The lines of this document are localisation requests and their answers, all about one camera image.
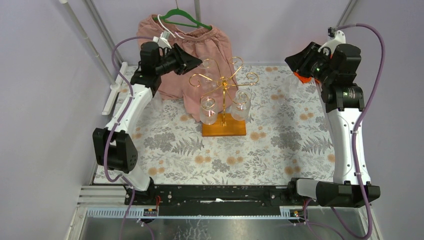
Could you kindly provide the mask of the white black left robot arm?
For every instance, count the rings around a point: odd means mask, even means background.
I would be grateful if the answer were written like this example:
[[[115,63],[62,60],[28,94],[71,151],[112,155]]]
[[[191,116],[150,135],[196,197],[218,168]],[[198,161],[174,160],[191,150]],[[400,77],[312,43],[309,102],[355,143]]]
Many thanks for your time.
[[[160,46],[147,41],[140,46],[138,68],[128,83],[129,94],[118,112],[104,128],[96,128],[92,139],[96,162],[103,167],[108,181],[109,172],[118,174],[132,189],[144,206],[152,204],[155,192],[149,188],[152,179],[136,169],[138,150],[132,134],[143,110],[154,98],[162,76],[170,72],[184,75],[201,65],[202,60],[184,51],[178,44]]]

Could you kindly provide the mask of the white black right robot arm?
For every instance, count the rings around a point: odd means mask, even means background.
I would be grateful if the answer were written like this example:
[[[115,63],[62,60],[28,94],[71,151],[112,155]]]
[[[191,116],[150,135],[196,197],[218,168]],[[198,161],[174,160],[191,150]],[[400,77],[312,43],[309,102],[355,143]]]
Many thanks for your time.
[[[285,58],[298,78],[320,84],[335,155],[331,182],[290,181],[286,198],[293,206],[309,197],[322,207],[360,208],[381,196],[381,188],[371,183],[363,151],[360,116],[366,105],[362,88],[354,82],[361,60],[361,50],[354,45],[341,43],[331,50],[315,42]]]

